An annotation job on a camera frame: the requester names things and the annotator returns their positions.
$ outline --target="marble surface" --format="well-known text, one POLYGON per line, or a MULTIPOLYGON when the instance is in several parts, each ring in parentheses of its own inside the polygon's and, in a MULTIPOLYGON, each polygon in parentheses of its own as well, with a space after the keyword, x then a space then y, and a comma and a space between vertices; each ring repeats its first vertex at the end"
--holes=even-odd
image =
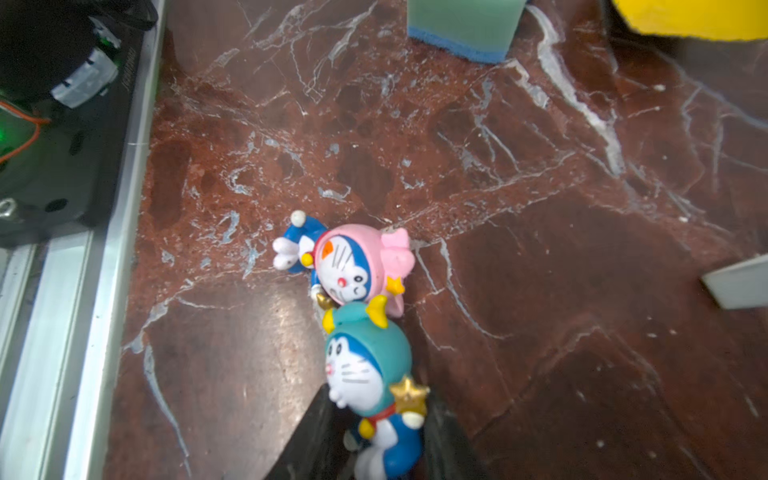
POLYGON ((261 478, 323 382, 290 212, 406 227, 415 372, 497 478, 768 477, 768 45, 535 0, 508 60, 403 0, 170 8, 105 478, 261 478))

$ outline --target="figurine with pink hood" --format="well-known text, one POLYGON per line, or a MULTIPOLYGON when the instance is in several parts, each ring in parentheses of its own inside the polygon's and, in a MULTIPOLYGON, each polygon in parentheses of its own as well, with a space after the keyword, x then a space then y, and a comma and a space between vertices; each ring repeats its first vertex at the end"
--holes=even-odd
POLYGON ((387 295, 387 315, 402 316, 402 282, 416 262, 406 229, 383 233, 349 224, 328 230, 301 210, 290 218, 288 230, 272 244, 275 268, 291 273, 310 270, 310 294, 325 310, 333 306, 330 300, 342 306, 387 295))

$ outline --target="green sponge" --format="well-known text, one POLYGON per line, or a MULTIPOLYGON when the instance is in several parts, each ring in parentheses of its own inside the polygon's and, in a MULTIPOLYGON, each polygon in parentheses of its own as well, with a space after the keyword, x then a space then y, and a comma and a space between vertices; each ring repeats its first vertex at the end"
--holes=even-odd
POLYGON ((482 63, 504 61, 525 0, 408 0, 408 36, 482 63))

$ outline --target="orange wire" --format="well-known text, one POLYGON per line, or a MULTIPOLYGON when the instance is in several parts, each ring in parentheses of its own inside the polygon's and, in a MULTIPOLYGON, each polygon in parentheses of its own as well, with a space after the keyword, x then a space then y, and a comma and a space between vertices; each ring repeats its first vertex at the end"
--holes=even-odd
POLYGON ((51 123, 51 121, 47 118, 31 117, 26 113, 24 113, 23 111, 17 109, 16 107, 13 107, 12 105, 5 103, 4 101, 0 101, 0 108, 4 108, 5 110, 8 110, 13 114, 18 115, 24 120, 30 121, 31 123, 35 124, 35 132, 34 134, 32 134, 31 138, 27 140, 21 147, 0 157, 0 164, 1 164, 4 161, 8 160, 9 158, 13 157, 14 155, 19 154, 20 152, 29 148, 29 146, 32 145, 35 142, 35 140, 37 140, 38 137, 40 136, 40 130, 41 130, 40 126, 43 124, 49 124, 51 123))

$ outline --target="red collar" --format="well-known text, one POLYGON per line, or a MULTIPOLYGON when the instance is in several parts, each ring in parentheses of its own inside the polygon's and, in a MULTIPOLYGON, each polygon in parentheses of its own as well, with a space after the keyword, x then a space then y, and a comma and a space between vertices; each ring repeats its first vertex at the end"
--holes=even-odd
POLYGON ((376 422, 378 422, 379 420, 386 419, 392 415, 395 415, 395 413, 396 413, 395 404, 393 403, 392 405, 383 409, 381 412, 366 418, 368 419, 369 422, 371 422, 371 425, 375 427, 376 422))

